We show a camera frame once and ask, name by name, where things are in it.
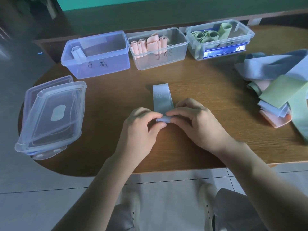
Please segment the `person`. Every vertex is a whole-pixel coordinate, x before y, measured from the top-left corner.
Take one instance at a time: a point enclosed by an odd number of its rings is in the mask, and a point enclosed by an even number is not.
[[[209,109],[188,98],[166,115],[172,116],[171,122],[196,145],[217,156],[247,195],[226,189],[217,192],[212,184],[201,186],[199,199],[210,220],[205,230],[308,230],[308,198],[280,178],[247,144],[233,139]],[[115,203],[133,170],[151,151],[158,132],[166,127],[158,122],[148,130],[148,123],[162,116],[146,108],[129,115],[114,154],[53,231],[139,230],[138,195],[128,193],[121,204]]]

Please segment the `clear plastic container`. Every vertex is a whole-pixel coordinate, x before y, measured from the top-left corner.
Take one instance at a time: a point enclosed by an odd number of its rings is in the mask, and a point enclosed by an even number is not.
[[[73,77],[71,75],[64,76],[64,77],[61,77],[61,78],[58,78],[58,79],[37,85],[37,86],[34,86],[32,88],[29,88],[26,91],[26,94],[25,94],[25,102],[24,102],[24,105],[23,105],[22,126],[24,126],[25,121],[28,118],[29,112],[30,112],[30,110],[31,110],[31,108],[34,104],[34,101],[37,97],[37,94],[41,90],[43,90],[45,88],[52,87],[52,86],[69,83],[69,82],[73,82]]]
[[[86,87],[85,82],[78,81],[41,90],[15,150],[34,159],[47,159],[77,140],[82,133]]]
[[[141,54],[134,54],[131,47],[129,47],[138,70],[150,69],[156,66],[181,61],[186,56],[188,41],[185,35],[176,27],[150,31],[146,34],[130,37],[127,39],[128,44],[130,45],[132,41],[139,41],[139,39],[142,38],[147,40],[154,33],[158,33],[159,37],[166,36],[168,38],[167,47]]]
[[[196,31],[205,34],[209,31],[214,32],[209,32],[205,36],[207,39],[203,41],[208,42],[202,42],[202,38],[199,39],[201,41],[199,42],[196,37],[201,37],[202,34],[193,36],[192,33]],[[233,19],[191,26],[186,29],[186,38],[189,41],[188,50],[198,61],[245,51],[246,45],[252,37],[254,37],[252,30]]]
[[[128,48],[123,31],[69,40],[61,64],[77,79],[113,73],[130,68]]]

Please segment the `lid label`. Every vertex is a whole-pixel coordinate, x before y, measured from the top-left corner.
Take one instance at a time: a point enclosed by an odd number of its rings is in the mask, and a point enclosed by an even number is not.
[[[66,108],[66,106],[63,105],[63,104],[57,106],[56,108],[54,108],[50,120],[51,120],[52,122],[61,120],[61,119],[64,117],[65,108]]]

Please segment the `hand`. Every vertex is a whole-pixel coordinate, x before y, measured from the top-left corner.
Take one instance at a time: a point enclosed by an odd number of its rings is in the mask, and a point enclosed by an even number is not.
[[[124,121],[115,154],[127,156],[129,163],[137,167],[150,153],[158,132],[167,125],[164,122],[158,122],[148,130],[148,123],[162,116],[161,113],[152,112],[146,108],[135,109]]]
[[[180,117],[172,117],[171,122],[183,129],[196,145],[213,154],[224,151],[226,144],[233,140],[211,111],[192,98],[180,101],[166,115],[189,118],[191,124]]]

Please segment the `brown tabletop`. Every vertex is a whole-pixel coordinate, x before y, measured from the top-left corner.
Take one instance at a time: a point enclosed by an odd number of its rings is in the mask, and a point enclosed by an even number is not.
[[[255,26],[246,53],[280,54],[308,48],[308,30],[282,26]],[[183,61],[139,71],[131,58],[128,70],[83,79],[87,84],[82,135],[58,155],[37,161],[52,171],[94,176],[114,152],[123,121],[138,107],[153,110],[152,85],[168,83],[173,103],[187,97],[209,108],[227,132],[246,142],[265,163],[308,161],[308,148],[293,124],[273,128],[260,114],[258,97],[246,88],[233,65],[244,54],[196,61],[187,51]],[[70,75],[55,65],[35,84]],[[21,130],[22,109],[18,120]],[[135,173],[224,167],[197,147],[174,124],[157,136],[150,154]]]

